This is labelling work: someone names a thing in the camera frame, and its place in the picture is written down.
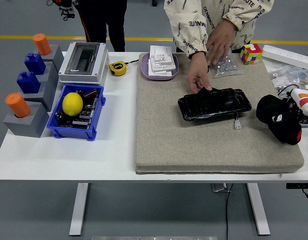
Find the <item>purple tray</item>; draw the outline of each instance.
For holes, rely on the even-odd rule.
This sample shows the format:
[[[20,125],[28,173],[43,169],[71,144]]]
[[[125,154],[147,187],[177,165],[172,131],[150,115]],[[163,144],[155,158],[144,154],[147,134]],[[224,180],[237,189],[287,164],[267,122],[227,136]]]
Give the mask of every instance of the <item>purple tray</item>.
[[[173,55],[173,58],[174,58],[174,62],[176,65],[176,69],[172,70],[171,76],[149,76],[148,75],[149,53],[146,53],[142,57],[142,62],[141,62],[141,70],[142,70],[143,75],[148,79],[156,80],[156,81],[167,81],[167,80],[173,79],[178,73],[178,59],[175,55]]]

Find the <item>blue plastic bin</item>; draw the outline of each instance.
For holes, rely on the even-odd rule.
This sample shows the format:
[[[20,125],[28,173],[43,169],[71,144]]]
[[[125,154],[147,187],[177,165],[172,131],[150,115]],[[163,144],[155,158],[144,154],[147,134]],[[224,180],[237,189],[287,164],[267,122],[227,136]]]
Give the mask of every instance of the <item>blue plastic bin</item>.
[[[59,127],[58,120],[55,118],[55,113],[62,111],[62,104],[64,97],[68,93],[74,93],[76,91],[83,91],[87,93],[93,89],[99,90],[98,101],[94,110],[94,115],[91,120],[89,129],[79,129],[79,128],[69,128],[69,127]],[[103,96],[104,87],[98,85],[82,85],[82,84],[66,84],[64,85],[61,95],[56,103],[56,106],[53,110],[52,115],[50,116],[47,122],[47,128],[51,129],[54,133],[54,137],[59,138],[77,138],[77,139],[86,139],[88,141],[93,141],[96,138],[96,127],[99,120],[100,112],[102,107],[105,105],[106,98]]]

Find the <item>sleeve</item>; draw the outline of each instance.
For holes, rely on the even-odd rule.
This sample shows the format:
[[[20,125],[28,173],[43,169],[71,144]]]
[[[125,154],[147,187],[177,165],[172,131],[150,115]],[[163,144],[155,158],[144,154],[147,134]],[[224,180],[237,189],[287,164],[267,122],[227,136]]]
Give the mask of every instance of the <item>sleeve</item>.
[[[208,36],[201,0],[165,0],[164,10],[170,22],[174,41],[187,57],[200,51],[206,54]]]
[[[223,19],[231,21],[240,31],[245,23],[268,13],[273,4],[274,0],[234,0]]]

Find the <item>black pants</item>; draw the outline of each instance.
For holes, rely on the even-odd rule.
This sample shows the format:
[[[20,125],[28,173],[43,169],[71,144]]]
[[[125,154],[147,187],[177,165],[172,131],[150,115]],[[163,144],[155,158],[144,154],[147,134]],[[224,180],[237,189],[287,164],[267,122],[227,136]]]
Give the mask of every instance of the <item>black pants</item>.
[[[125,51],[124,20],[127,0],[79,0],[75,6],[88,43],[105,43],[108,35],[116,52]]]

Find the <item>yellow ball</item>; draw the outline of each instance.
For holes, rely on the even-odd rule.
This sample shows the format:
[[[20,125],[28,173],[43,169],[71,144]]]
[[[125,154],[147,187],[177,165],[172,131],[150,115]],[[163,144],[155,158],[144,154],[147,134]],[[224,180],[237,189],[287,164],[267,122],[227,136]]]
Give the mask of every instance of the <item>yellow ball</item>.
[[[76,92],[68,93],[63,100],[63,111],[69,116],[76,116],[83,109],[83,99]]]

